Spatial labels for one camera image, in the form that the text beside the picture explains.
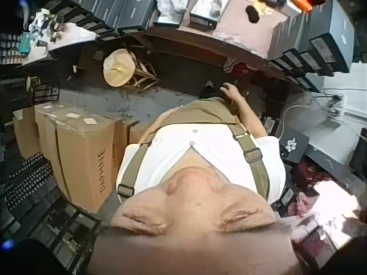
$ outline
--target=cardboard box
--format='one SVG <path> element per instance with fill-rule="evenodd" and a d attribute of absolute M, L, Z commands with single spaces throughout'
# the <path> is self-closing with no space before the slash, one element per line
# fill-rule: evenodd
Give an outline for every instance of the cardboard box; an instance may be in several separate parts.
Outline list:
<path fill-rule="evenodd" d="M 48 116 L 54 116 L 54 113 L 61 109 L 65 109 L 65 106 L 55 103 L 44 103 L 34 106 L 34 117 L 38 125 L 38 133 L 40 134 L 41 152 L 48 160 L 50 159 L 50 154 L 48 152 L 46 134 L 44 129 L 45 120 Z"/>
<path fill-rule="evenodd" d="M 125 154 L 125 148 L 128 146 L 128 137 L 130 135 L 130 127 L 137 124 L 136 120 L 119 119 L 115 122 L 114 141 L 112 145 L 112 185 L 115 186 L 117 175 L 122 164 Z"/>
<path fill-rule="evenodd" d="M 34 119 L 34 107 L 13 112 L 13 124 L 19 152 L 25 159 L 41 151 L 38 129 Z"/>
<path fill-rule="evenodd" d="M 74 107 L 45 116 L 43 123 L 57 185 L 74 205 L 97 213 L 116 181 L 112 170 L 113 159 L 120 158 L 113 153 L 118 123 Z"/>
<path fill-rule="evenodd" d="M 139 122 L 136 125 L 133 125 L 130 128 L 130 135 L 129 135 L 129 144 L 136 144 L 138 143 L 139 139 L 142 137 L 142 135 L 147 131 L 149 128 L 149 124 Z"/>

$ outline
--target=suspender strap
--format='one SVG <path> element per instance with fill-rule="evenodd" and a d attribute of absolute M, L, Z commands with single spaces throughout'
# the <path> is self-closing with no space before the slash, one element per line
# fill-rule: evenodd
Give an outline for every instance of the suspender strap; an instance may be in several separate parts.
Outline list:
<path fill-rule="evenodd" d="M 255 146 L 250 134 L 241 125 L 228 125 L 228 127 L 233 133 L 233 138 L 238 141 L 243 150 L 243 155 L 250 166 L 255 181 L 257 193 L 267 200 L 270 183 L 261 150 Z"/>

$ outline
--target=paper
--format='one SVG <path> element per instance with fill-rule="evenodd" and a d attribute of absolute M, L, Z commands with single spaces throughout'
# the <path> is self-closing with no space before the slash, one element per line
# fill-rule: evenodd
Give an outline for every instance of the paper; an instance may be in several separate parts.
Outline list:
<path fill-rule="evenodd" d="M 84 119 L 86 124 L 97 124 L 96 120 L 93 118 Z"/>
<path fill-rule="evenodd" d="M 78 115 L 77 113 L 68 113 L 67 117 L 72 117 L 74 119 L 77 119 L 78 117 L 80 117 L 80 115 Z"/>
<path fill-rule="evenodd" d="M 13 115 L 15 116 L 17 120 L 22 120 L 23 119 L 23 109 L 14 111 Z"/>

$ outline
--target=electrical cord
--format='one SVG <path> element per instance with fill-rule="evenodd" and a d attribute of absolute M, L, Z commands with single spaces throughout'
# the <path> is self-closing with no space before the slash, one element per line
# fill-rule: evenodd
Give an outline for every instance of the electrical cord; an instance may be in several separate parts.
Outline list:
<path fill-rule="evenodd" d="M 367 91 L 367 89 L 358 89 L 358 88 L 323 88 L 323 91 L 327 91 L 327 90 L 339 90 L 339 91 Z"/>
<path fill-rule="evenodd" d="M 346 126 L 352 133 L 354 133 L 357 137 L 361 138 L 362 140 L 364 140 L 365 142 L 367 142 L 367 138 L 365 138 L 364 136 L 361 136 L 359 133 L 357 133 L 356 131 L 354 131 L 348 124 L 346 124 L 344 121 L 342 120 L 336 120 L 332 115 L 328 114 L 328 112 L 326 112 L 324 109 L 324 106 L 322 106 L 319 102 L 317 102 L 316 99 L 314 99 L 313 97 L 311 98 L 311 103 L 312 102 L 315 102 L 318 106 L 319 106 L 319 109 L 317 110 L 320 110 L 321 112 L 323 112 L 326 116 L 330 117 L 332 120 L 338 122 L 338 123 L 341 123 L 343 124 L 344 126 Z M 286 118 L 286 114 L 289 110 L 293 109 L 293 108 L 305 108 L 305 109 L 315 109 L 309 105 L 301 105 L 301 104 L 298 104 L 298 105 L 292 105 L 292 106 L 289 106 L 283 113 L 283 117 L 282 117 L 282 131 L 280 132 L 280 136 L 278 138 L 278 140 L 281 140 L 283 135 L 284 135 L 284 129 L 285 129 L 285 123 L 284 123 L 284 120 Z"/>

